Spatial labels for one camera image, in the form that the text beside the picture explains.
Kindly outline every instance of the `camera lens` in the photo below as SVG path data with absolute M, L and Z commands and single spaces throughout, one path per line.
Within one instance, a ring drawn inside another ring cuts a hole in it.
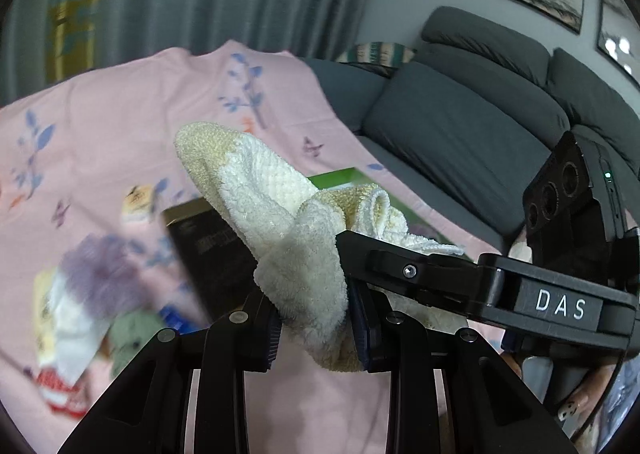
M 529 205 L 529 228 L 534 228 L 538 223 L 538 207 L 535 204 Z
M 578 169 L 571 161 L 562 169 L 562 189 L 571 197 L 578 189 Z
M 558 209 L 558 192 L 553 183 L 547 183 L 542 189 L 542 213 L 547 218 L 551 218 L 556 214 Z

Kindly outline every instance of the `striped pillow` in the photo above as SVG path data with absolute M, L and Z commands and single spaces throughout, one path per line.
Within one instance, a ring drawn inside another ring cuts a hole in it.
M 345 64 L 372 64 L 384 68 L 398 69 L 414 58 L 415 50 L 395 42 L 367 42 L 358 44 L 336 58 Z

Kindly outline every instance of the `green box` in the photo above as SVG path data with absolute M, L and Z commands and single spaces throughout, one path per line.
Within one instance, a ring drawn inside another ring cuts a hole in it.
M 345 187 L 353 187 L 356 185 L 366 185 L 367 183 L 376 183 L 369 178 L 363 172 L 357 169 L 349 168 L 336 170 L 334 172 L 327 172 L 325 174 L 318 174 L 317 176 L 311 176 L 309 180 L 319 189 L 338 189 Z M 409 231 L 411 233 L 418 233 L 430 239 L 435 239 L 440 244 L 454 244 L 449 239 L 444 237 L 439 231 L 429 225 L 420 216 L 415 214 L 408 206 L 393 195 L 389 194 L 389 200 L 391 206 L 402 212 L 407 224 L 410 225 Z

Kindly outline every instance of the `pink bedsheet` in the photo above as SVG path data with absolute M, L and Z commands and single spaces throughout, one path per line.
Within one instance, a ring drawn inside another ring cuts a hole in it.
M 125 237 L 156 307 L 172 302 L 203 320 L 159 218 L 137 227 L 120 222 L 133 185 L 155 185 L 160 210 L 198 195 L 173 147 L 177 130 L 193 121 L 252 132 L 306 175 L 357 167 L 469 256 L 495 251 L 380 166 L 296 58 L 232 41 L 203 56 L 174 48 L 82 74 L 0 110 L 0 348 L 36 366 L 33 278 L 88 233 Z M 98 359 L 90 368 L 94 399 L 108 384 L 108 367 Z M 253 452 L 384 450 L 385 375 L 323 371 L 285 335 L 273 371 L 248 374 L 246 384 Z M 53 415 L 2 360 L 0 398 L 38 453 L 56 452 L 76 424 Z

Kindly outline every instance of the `white cloth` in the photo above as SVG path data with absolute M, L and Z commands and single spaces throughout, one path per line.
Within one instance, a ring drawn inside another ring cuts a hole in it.
M 176 137 L 178 156 L 200 192 L 256 259 L 255 281 L 285 325 L 322 367 L 356 371 L 344 274 L 335 236 L 347 229 L 421 253 L 456 246 L 411 235 L 377 185 L 319 191 L 253 135 L 193 123 Z M 425 325 L 454 332 L 466 319 L 388 294 L 391 305 Z
M 65 275 L 57 269 L 49 291 L 49 311 L 54 321 L 54 367 L 73 386 L 94 359 L 111 323 L 87 315 L 66 292 L 65 284 Z

